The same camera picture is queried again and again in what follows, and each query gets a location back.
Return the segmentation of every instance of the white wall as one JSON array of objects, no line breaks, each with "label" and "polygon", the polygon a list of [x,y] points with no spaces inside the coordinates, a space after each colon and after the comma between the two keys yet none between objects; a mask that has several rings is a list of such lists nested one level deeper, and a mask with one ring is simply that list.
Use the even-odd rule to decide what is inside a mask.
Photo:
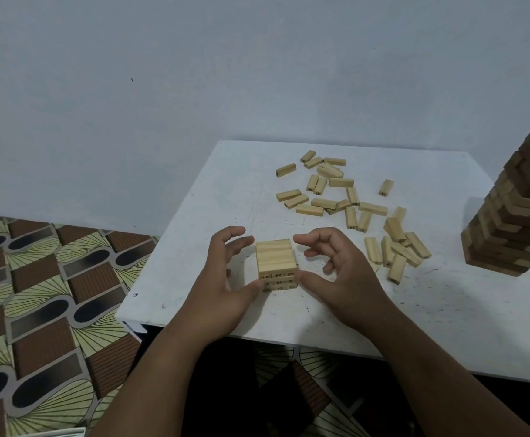
[{"label": "white wall", "polygon": [[528,130],[530,0],[0,0],[4,215],[160,234],[218,139],[496,175]]}]

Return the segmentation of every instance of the table top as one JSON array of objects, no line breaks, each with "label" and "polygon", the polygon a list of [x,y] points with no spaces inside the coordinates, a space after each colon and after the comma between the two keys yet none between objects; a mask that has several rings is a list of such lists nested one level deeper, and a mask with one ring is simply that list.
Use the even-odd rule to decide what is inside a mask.
[{"label": "table top", "polygon": [[[309,149],[347,159],[340,168],[345,178],[355,179],[361,201],[386,205],[389,215],[398,205],[406,207],[403,227],[432,252],[418,268],[406,267],[399,286],[386,280],[388,269],[378,271],[396,305],[470,371],[530,381],[530,272],[509,277],[469,266],[463,257],[461,230],[493,184],[465,152],[219,141],[117,318],[166,325],[202,269],[210,237],[227,225],[244,225],[256,241],[338,227],[365,252],[366,234],[346,229],[344,212],[316,217],[277,202],[276,193],[296,188],[314,197],[306,184],[316,169],[299,162]],[[291,162],[297,171],[277,178],[275,170]],[[384,198],[378,190],[387,178],[394,187]],[[326,187],[321,198],[341,200],[346,191]],[[384,217],[373,215],[367,235],[380,240],[383,225]],[[322,274],[323,259],[306,259],[296,244],[293,251],[300,268]],[[256,279],[254,246],[229,267],[233,288]],[[261,294],[233,336],[380,356],[302,287]]]}]

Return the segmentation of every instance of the stack of wooden blocks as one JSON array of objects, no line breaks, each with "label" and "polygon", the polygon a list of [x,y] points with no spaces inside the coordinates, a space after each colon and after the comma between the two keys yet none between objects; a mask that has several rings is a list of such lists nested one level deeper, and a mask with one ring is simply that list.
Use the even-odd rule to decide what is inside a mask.
[{"label": "stack of wooden blocks", "polygon": [[465,262],[520,276],[530,269],[530,134],[461,234]]},{"label": "stack of wooden blocks", "polygon": [[256,242],[259,279],[265,281],[265,291],[297,288],[295,270],[298,265],[289,239]]}]

